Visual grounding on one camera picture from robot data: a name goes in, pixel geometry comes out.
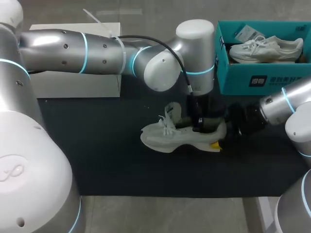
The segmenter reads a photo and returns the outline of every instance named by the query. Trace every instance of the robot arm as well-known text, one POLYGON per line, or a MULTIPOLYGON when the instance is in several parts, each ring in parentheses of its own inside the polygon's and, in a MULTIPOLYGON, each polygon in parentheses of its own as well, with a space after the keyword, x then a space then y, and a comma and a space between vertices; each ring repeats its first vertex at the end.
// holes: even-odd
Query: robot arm
MULTIPOLYGON (((206 20, 190 20, 180 24, 176 37, 167 43, 187 67, 188 75, 196 75, 193 89, 198 95, 213 88, 213 31, 206 20)), ((123 43, 126 64, 122 74, 144 80, 155 91, 168 90, 176 83, 181 67, 165 47, 142 41, 123 43)), ((22 33, 19 47, 27 70, 119 74, 123 64, 117 40, 67 30, 22 33)))
MULTIPOLYGON (((123 43, 126 64, 122 74, 143 79, 156 91, 168 90, 176 83, 180 65, 164 47, 142 41, 123 43)), ((27 70, 35 71, 119 74, 123 64, 117 40, 67 30, 25 32, 20 37, 20 52, 27 70)))
POLYGON ((245 135, 267 124, 285 123, 287 136, 311 166, 311 78, 298 80, 245 108, 232 105, 229 115, 235 130, 245 135))

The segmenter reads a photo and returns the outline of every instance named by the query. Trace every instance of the screw hole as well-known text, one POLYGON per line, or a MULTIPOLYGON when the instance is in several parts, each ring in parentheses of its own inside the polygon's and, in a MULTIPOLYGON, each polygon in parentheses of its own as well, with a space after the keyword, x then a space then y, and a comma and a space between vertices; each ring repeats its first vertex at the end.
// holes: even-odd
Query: screw hole
POLYGON ((18 86, 24 86, 24 84, 23 84, 20 80, 17 80, 17 81, 16 81, 16 84, 17 84, 18 86))
POLYGON ((24 227, 25 226, 25 220, 22 218, 22 217, 19 217, 17 220, 16 220, 16 223, 19 227, 24 227))

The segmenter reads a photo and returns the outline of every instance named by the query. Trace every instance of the infinity logo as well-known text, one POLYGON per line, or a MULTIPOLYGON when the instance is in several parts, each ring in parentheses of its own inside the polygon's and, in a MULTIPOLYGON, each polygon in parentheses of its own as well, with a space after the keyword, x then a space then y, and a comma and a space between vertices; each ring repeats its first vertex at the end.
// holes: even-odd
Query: infinity logo
POLYGON ((4 182, 8 180, 10 177, 17 177, 21 175, 24 171, 24 166, 23 165, 16 165, 13 169, 11 170, 5 170, 3 171, 6 176, 4 178, 0 179, 0 182, 4 182))

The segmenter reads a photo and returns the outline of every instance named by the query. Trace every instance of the shoebox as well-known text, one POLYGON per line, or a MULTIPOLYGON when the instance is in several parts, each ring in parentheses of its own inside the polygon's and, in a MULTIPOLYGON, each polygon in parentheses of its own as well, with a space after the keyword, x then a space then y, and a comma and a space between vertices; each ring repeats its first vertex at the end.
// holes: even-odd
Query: shoebox
POLYGON ((224 95, 269 95, 282 87, 311 76, 311 22, 219 21, 215 33, 216 67, 224 95), (258 35, 275 35, 282 40, 304 40, 303 52, 295 63, 239 64, 229 56, 232 45, 258 35))

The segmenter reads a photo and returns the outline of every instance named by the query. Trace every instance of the white sneaker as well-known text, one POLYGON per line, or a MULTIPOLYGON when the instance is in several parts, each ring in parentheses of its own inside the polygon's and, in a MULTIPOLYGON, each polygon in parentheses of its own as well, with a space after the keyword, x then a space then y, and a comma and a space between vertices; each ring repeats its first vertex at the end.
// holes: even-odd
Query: white sneaker
POLYGON ((230 49, 230 56, 239 63, 294 63, 303 49, 303 39, 286 41, 272 36, 256 37, 244 44, 234 45, 230 49))
POLYGON ((143 133, 140 139, 147 147, 159 152, 171 153, 177 147, 189 144, 204 151, 220 151, 217 142, 226 135, 225 121, 222 121, 213 133, 194 132, 192 127, 176 129, 175 123, 178 119, 181 119, 181 107, 176 102, 166 106, 165 117, 160 117, 162 119, 158 123, 148 125, 142 129, 143 133))

